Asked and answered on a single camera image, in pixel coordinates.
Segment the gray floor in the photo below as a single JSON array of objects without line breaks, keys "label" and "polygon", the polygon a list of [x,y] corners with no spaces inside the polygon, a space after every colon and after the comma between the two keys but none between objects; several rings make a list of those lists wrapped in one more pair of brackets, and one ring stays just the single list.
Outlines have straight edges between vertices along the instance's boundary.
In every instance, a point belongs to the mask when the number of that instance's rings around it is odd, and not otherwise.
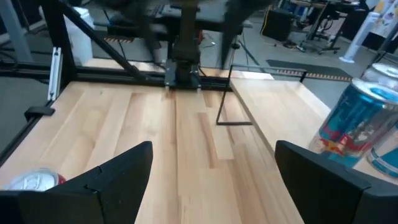
[{"label": "gray floor", "polygon": [[[97,22],[106,22],[106,18],[102,11],[90,9],[90,14]],[[302,53],[296,49],[287,49],[275,40],[259,35],[261,24],[259,19],[253,18],[253,28],[244,29],[244,35],[239,38],[246,43],[248,50],[253,54],[256,60],[262,66],[268,66],[267,59],[284,60],[289,62],[307,63],[314,65],[327,65],[329,67],[338,67],[353,77],[358,77],[364,71],[371,61],[374,54],[366,49],[360,49],[356,57],[355,64],[347,64],[340,62],[338,57],[343,55],[348,43],[339,40],[337,45],[342,49],[333,54],[325,53],[318,55],[317,53]],[[291,39],[298,40],[303,35],[292,34]],[[45,55],[52,51],[52,44],[45,32],[40,35],[28,35],[27,40],[35,61],[40,63],[50,63],[50,56]],[[120,52],[116,43],[111,44]],[[134,41],[132,44],[122,44],[129,60],[149,60],[147,52],[144,50],[141,41]],[[166,58],[166,44],[162,43],[163,48],[160,50],[162,58]],[[219,63],[220,35],[216,32],[205,32],[205,39],[201,44],[201,64],[204,67],[217,67]],[[93,43],[93,55],[95,57],[108,58],[96,44]],[[255,65],[250,58],[246,58],[245,51],[241,48],[237,50],[234,63]],[[293,78],[274,77],[278,80],[294,80]],[[319,97],[326,105],[332,108],[342,91],[347,87],[345,82],[334,82],[326,80],[306,79],[304,85]],[[34,80],[0,78],[0,149],[3,149],[12,137],[25,124],[24,111],[33,105],[42,105],[46,102],[47,85],[43,85]]]}]

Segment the soda can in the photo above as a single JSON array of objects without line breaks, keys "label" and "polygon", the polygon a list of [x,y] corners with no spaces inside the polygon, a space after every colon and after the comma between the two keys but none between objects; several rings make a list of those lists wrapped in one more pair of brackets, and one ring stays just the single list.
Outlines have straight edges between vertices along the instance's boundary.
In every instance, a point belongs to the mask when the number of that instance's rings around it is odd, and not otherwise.
[{"label": "soda can", "polygon": [[6,190],[34,190],[42,192],[65,181],[65,178],[60,174],[47,168],[40,168],[16,177],[6,186]]},{"label": "soda can", "polygon": [[398,178],[398,124],[371,149],[368,161],[377,170]]},{"label": "soda can", "polygon": [[398,122],[398,92],[354,78],[308,148],[353,167]]},{"label": "soda can", "polygon": [[362,80],[376,82],[398,91],[398,68],[383,63],[374,63],[363,73]]}]

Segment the black metal frame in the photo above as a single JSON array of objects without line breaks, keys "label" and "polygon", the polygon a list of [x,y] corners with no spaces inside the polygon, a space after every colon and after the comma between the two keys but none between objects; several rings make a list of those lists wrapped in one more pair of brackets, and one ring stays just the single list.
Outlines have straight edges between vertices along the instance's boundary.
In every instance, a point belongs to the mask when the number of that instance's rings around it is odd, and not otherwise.
[{"label": "black metal frame", "polygon": [[[63,52],[63,63],[61,72],[60,92],[72,81],[77,82],[98,82],[98,83],[117,83],[126,85],[147,85],[147,86],[169,86],[174,89],[192,89],[197,90],[214,90],[223,91],[223,99],[221,102],[218,119],[220,118],[221,108],[224,103],[225,94],[231,91],[229,86],[232,68],[247,67],[258,68],[262,72],[266,72],[262,67],[232,65],[229,68],[228,78],[224,77],[204,77],[199,76],[198,67],[194,66],[192,80],[196,80],[191,85],[175,83],[169,85],[170,77],[174,77],[175,73],[172,68],[176,67],[175,62],[171,62],[170,55],[172,53],[173,43],[169,42],[168,60],[166,62],[165,72],[143,72],[139,71],[137,67],[131,65],[125,58],[123,58],[112,46],[110,46],[102,36],[96,35],[96,32],[80,18],[80,15],[70,6],[58,0],[38,0],[43,8],[44,16],[47,18],[47,27],[49,30],[50,38],[54,47],[60,47]],[[78,28],[80,28],[91,40],[97,43],[109,56],[115,60],[121,69],[117,68],[93,68],[76,66],[72,55],[72,48],[68,38],[68,32],[65,25],[63,16],[70,19]],[[13,77],[13,78],[31,78],[35,80],[49,80],[50,66],[39,63],[16,63],[16,62],[0,62],[0,77]],[[281,68],[266,68],[268,70],[277,70]],[[302,82],[307,72],[300,69],[289,69],[296,72],[302,72],[300,81]],[[289,75],[279,73],[277,71],[270,72],[273,75],[287,76]],[[44,107],[51,107],[53,101],[48,101]],[[27,124],[15,136],[15,138],[7,145],[7,147],[0,153],[0,167],[5,163],[8,157],[17,149],[19,144],[39,122],[42,115],[34,116],[27,121]],[[226,123],[225,125],[236,125],[234,123]]]},{"label": "black metal frame", "polygon": [[[229,73],[228,73],[228,77],[227,77],[228,82],[227,82],[227,84],[226,84],[226,86],[224,88],[223,96],[221,97],[220,107],[218,108],[218,112],[217,112],[216,125],[220,125],[220,126],[253,125],[252,122],[250,122],[250,121],[220,121],[221,111],[223,110],[223,107],[224,107],[224,101],[225,101],[226,92],[231,89],[229,84],[231,82],[231,74],[232,74],[232,71],[233,71],[233,67],[256,68],[256,69],[260,69],[263,73],[266,73],[266,70],[279,70],[279,69],[297,71],[297,70],[291,69],[291,68],[274,68],[274,67],[273,68],[269,68],[269,67],[253,66],[253,65],[250,66],[250,65],[231,64],[231,66],[229,67]],[[300,83],[303,83],[304,78],[306,76],[307,76],[307,71],[306,70],[302,70],[302,75],[300,77]]]}]

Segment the black speaker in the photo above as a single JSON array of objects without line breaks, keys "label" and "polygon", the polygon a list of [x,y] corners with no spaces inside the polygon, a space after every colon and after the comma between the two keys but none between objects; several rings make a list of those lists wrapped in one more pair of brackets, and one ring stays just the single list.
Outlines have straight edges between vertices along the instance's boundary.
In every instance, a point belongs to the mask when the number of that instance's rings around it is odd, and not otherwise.
[{"label": "black speaker", "polygon": [[278,41],[289,37],[295,16],[282,9],[268,9],[262,23],[261,34]]}]

